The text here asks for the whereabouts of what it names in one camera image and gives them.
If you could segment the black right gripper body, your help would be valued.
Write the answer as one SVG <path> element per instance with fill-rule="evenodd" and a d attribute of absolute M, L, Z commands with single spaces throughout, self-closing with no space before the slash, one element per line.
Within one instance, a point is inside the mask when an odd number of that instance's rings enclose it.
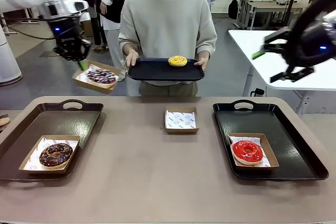
<path fill-rule="evenodd" d="M 290 66 L 315 66 L 335 58 L 335 16 L 324 16 L 312 25 L 298 25 L 291 30 L 285 61 Z"/>

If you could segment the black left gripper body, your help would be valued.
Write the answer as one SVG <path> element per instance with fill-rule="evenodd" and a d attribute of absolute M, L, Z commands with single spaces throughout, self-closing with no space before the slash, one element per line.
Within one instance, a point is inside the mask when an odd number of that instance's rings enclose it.
<path fill-rule="evenodd" d="M 49 28 L 55 40 L 81 41 L 79 17 L 52 20 Z"/>

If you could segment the person's right hand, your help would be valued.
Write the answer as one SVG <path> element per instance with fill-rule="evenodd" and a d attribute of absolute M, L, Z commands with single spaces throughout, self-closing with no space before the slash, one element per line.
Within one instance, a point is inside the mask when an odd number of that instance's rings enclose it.
<path fill-rule="evenodd" d="M 127 68 L 130 68 L 131 66 L 134 66 L 138 57 L 139 57 L 138 52 L 131 49 L 126 56 Z"/>

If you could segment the person's left hand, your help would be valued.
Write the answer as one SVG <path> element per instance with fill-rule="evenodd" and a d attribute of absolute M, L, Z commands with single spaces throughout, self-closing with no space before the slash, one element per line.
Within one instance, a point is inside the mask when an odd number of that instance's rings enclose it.
<path fill-rule="evenodd" d="M 209 62 L 209 56 L 200 57 L 198 61 L 194 63 L 194 66 L 200 67 L 202 71 L 205 72 L 208 62 Z"/>

